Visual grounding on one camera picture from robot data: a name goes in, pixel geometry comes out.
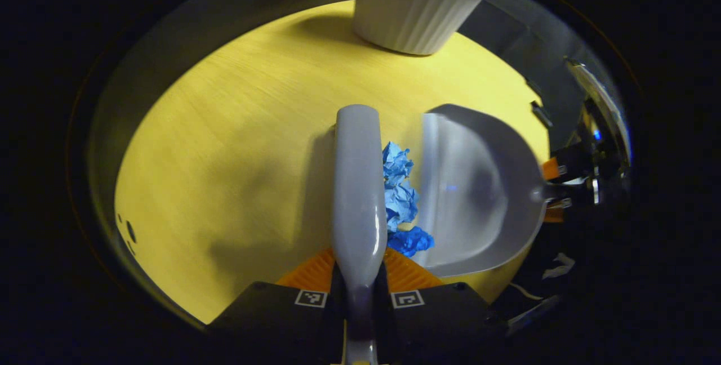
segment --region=blue paper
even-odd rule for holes
[[[409,152],[409,149],[402,151],[394,142],[388,142],[383,149],[383,177],[386,180],[386,189],[399,185],[410,175],[413,161],[408,159]]]
[[[407,257],[412,257],[416,252],[425,251],[434,245],[433,236],[419,226],[413,227],[409,232],[388,234],[388,246]]]
[[[404,181],[391,189],[386,189],[385,199],[386,222],[389,232],[397,231],[398,224],[410,223],[418,214],[418,196],[408,181]]]

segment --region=wooden table surface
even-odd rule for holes
[[[529,105],[538,98],[499,57],[460,34],[435,55],[396,54],[356,37],[352,16],[353,1],[332,3],[229,42],[168,88],[128,147],[118,226],[131,223],[137,262],[202,322],[252,281],[277,281],[330,246],[329,129],[343,106],[378,109],[384,144],[411,150],[421,196],[421,114],[444,103],[503,119],[539,163],[548,159],[548,132]],[[493,301],[526,252],[444,281]]]

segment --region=black background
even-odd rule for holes
[[[83,241],[65,190],[69,114],[95,57],[137,14],[159,16],[182,1],[3,0],[10,9],[3,352],[11,363],[198,363],[211,355],[195,332],[110,280]],[[618,47],[643,89],[630,112],[643,122],[637,157],[644,189],[637,214],[619,224],[622,242],[608,250],[615,263],[589,273],[598,290],[543,330],[513,340],[509,361],[718,360],[711,341],[718,281],[710,276],[717,267],[709,253],[718,236],[706,208],[718,133],[711,121],[713,4],[566,1]],[[568,344],[559,342],[569,335]]]

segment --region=orange gripper pad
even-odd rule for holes
[[[383,256],[391,293],[441,286],[443,282],[403,254],[386,248]],[[330,293],[335,258],[328,248],[284,275],[276,284],[309,291]]]
[[[561,176],[561,172],[558,170],[558,159],[553,157],[543,164],[543,178],[545,180],[555,179]]]
[[[546,208],[546,216],[543,218],[544,223],[563,223],[562,208]]]

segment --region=dustpan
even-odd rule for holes
[[[499,267],[530,246],[550,200],[570,186],[546,182],[533,151],[489,114],[443,105],[423,116],[418,224],[436,240],[413,260],[436,276]]]

